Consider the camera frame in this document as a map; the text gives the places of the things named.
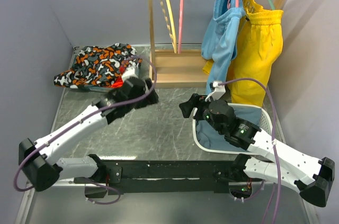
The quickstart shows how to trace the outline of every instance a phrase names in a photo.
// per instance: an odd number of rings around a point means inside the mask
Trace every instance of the wooden rack base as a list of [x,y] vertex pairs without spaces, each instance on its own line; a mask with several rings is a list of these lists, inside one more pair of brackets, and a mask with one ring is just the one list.
[[[208,75],[202,71],[205,64],[200,49],[182,50],[181,54],[173,50],[155,50],[156,87],[206,87]],[[151,68],[149,77],[154,80]]]

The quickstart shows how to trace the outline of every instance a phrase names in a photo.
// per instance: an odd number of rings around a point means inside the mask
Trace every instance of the blue cloth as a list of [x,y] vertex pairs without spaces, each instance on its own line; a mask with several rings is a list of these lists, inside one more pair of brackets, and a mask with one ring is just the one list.
[[[233,109],[237,117],[259,125],[262,112],[260,107],[233,106]],[[207,121],[199,121],[197,124],[197,139],[199,143],[207,149],[246,152],[241,148],[232,146],[224,139],[224,136],[219,135]]]
[[245,15],[243,0],[235,7],[235,0],[216,0],[213,18],[209,23],[201,45],[201,56],[213,59],[214,64],[207,80],[206,94],[211,93],[210,83],[225,81],[231,60],[236,58],[237,32],[240,19]]

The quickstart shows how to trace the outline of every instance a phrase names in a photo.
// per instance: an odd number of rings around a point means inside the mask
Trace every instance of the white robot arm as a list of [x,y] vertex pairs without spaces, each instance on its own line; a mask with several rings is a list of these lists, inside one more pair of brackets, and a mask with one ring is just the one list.
[[327,157],[318,159],[308,156],[278,140],[272,141],[266,131],[236,117],[233,108],[226,101],[220,100],[225,93],[225,86],[220,83],[213,82],[213,92],[209,95],[193,94],[187,102],[181,103],[184,118],[189,118],[195,108],[195,120],[206,120],[231,145],[261,155],[272,162],[239,154],[233,174],[228,178],[233,176],[234,180],[241,180],[246,175],[277,183],[273,151],[275,144],[281,167],[281,184],[300,193],[306,201],[324,207],[334,180],[334,162]]
[[[121,88],[111,90],[89,105],[84,112],[53,133],[32,142],[25,139],[19,144],[19,164],[23,172],[37,191],[51,187],[56,181],[73,178],[89,177],[100,181],[106,175],[105,164],[95,154],[84,158],[62,158],[69,149],[74,148],[82,139],[95,130],[103,128],[117,118],[125,116],[132,109],[139,109],[158,102],[158,96],[153,90],[139,102],[119,107],[109,108],[113,103],[125,102],[144,95],[152,86],[150,79],[141,80],[130,77],[124,81]],[[49,140],[62,134],[49,144]],[[27,156],[37,151],[27,160]]]

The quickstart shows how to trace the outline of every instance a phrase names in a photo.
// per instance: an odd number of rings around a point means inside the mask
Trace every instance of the yellow hanger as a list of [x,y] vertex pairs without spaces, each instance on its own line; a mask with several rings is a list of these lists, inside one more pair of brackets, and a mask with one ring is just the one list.
[[163,0],[160,0],[160,5],[161,5],[161,8],[163,9],[163,13],[164,13],[164,16],[165,16],[165,21],[166,21],[167,29],[168,29],[168,32],[169,32],[169,36],[171,37],[174,53],[177,53],[175,26],[174,26],[171,2],[170,2],[170,0],[166,0],[167,11],[168,11],[168,15],[169,15],[169,22],[171,23],[171,26],[168,23],[168,17],[166,16],[166,10],[165,10]]

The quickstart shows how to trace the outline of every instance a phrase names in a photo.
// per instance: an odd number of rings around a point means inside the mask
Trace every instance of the white basket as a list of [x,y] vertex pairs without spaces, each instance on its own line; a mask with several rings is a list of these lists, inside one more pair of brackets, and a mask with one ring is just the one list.
[[[233,104],[233,103],[228,103],[229,106],[248,106],[248,107],[255,107],[258,109],[261,109],[261,117],[260,117],[260,121],[259,121],[259,127],[261,129],[263,129],[264,131],[266,131],[268,134],[271,134],[272,132],[272,123],[271,123],[271,118],[269,116],[269,114],[262,109],[261,107],[255,106],[255,105],[247,105],[247,104]],[[193,111],[193,116],[195,116],[195,113],[197,112],[197,109],[194,109]],[[249,152],[237,152],[237,151],[221,151],[221,150],[212,150],[212,149],[208,149],[205,148],[204,146],[202,146],[198,139],[197,139],[197,129],[196,129],[196,122],[195,119],[193,119],[192,121],[192,129],[193,129],[193,137],[194,137],[194,142],[195,144],[202,150],[204,151],[208,151],[210,153],[218,153],[218,154],[248,154],[248,155],[257,155],[254,153],[249,153]]]

